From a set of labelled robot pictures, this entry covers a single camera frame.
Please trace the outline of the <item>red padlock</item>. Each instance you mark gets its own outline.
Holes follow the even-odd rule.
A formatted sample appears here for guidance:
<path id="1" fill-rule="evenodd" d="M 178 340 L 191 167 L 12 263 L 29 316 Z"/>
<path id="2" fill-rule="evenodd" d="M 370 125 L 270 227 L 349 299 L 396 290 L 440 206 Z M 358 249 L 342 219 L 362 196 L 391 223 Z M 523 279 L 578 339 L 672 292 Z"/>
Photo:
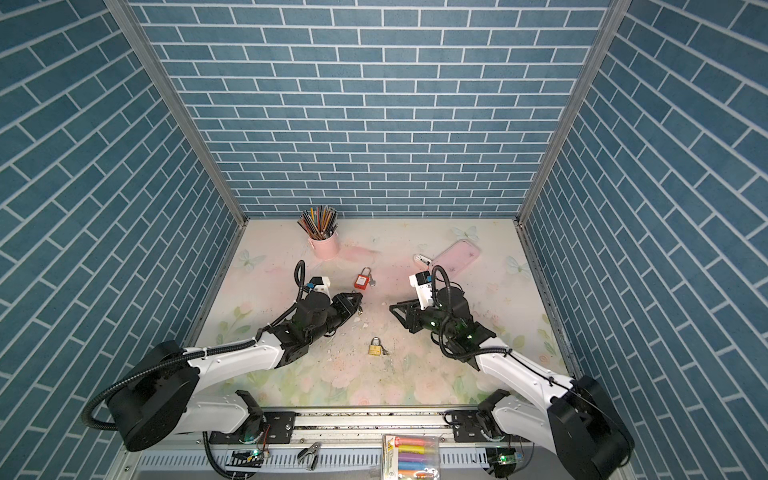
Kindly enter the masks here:
<path id="1" fill-rule="evenodd" d="M 369 267 L 364 267 L 361 270 L 361 272 L 357 275 L 354 281 L 353 287 L 359 290 L 366 290 L 370 283 L 371 283 L 371 269 Z"/>

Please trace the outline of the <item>large brass padlock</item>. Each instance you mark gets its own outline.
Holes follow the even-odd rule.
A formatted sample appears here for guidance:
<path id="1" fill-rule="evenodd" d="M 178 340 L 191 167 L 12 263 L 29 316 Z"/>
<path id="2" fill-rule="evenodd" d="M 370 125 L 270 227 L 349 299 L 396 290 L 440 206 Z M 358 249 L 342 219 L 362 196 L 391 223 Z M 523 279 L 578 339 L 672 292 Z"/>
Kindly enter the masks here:
<path id="1" fill-rule="evenodd" d="M 384 349 L 379 337 L 373 337 L 368 346 L 368 354 L 371 356 L 382 356 Z"/>

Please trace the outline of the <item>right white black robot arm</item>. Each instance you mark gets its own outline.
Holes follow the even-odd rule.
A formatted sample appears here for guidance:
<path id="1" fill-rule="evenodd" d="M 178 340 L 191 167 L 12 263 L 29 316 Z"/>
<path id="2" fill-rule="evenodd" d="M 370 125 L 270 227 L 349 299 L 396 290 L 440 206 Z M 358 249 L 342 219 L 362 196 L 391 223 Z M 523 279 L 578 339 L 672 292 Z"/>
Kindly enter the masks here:
<path id="1" fill-rule="evenodd" d="M 607 479 L 631 461 L 635 441 L 597 380 L 558 374 L 516 352 L 473 318 L 442 266 L 409 283 L 416 299 L 389 308 L 401 325 L 430 331 L 443 356 L 503 383 L 478 406 L 488 437 L 521 436 L 554 453 L 575 479 Z"/>

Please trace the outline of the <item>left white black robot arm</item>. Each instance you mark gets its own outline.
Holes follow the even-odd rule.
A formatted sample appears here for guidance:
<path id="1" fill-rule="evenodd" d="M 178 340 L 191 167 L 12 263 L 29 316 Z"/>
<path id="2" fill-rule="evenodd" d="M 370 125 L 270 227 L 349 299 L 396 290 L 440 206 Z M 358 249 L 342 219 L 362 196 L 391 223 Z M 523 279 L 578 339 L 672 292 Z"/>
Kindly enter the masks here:
<path id="1" fill-rule="evenodd" d="M 239 390 L 223 400 L 205 400 L 200 394 L 234 377 L 299 360 L 316 340 L 333 336 L 360 312 L 361 292 L 331 294 L 328 278 L 306 279 L 305 273 L 306 265 L 299 261 L 294 303 L 253 337 L 186 349 L 165 341 L 124 378 L 91 398 L 81 411 L 81 422 L 90 429 L 118 432 L 131 452 L 177 434 L 244 429 L 256 436 L 264 424 L 263 411 L 249 392 Z"/>

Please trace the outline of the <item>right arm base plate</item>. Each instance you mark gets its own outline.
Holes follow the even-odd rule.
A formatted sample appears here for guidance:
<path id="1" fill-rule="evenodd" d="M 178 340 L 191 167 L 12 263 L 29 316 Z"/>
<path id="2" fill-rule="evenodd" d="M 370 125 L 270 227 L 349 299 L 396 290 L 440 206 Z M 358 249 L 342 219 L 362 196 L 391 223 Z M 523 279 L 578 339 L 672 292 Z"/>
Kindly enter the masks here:
<path id="1" fill-rule="evenodd" d="M 518 435 L 505 433 L 489 412 L 479 410 L 448 410 L 443 420 L 452 429 L 458 443 L 480 442 L 527 442 Z"/>

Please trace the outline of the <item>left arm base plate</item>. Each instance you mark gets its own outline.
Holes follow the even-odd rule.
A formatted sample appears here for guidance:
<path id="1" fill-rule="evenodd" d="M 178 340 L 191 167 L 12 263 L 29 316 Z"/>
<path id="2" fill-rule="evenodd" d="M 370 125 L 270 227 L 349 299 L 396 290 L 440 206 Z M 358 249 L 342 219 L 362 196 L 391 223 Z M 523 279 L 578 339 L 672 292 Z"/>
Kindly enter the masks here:
<path id="1" fill-rule="evenodd" d="M 288 444 L 291 441 L 297 414 L 292 411 L 267 411 L 250 415 L 233 433 L 211 432 L 213 445 Z"/>

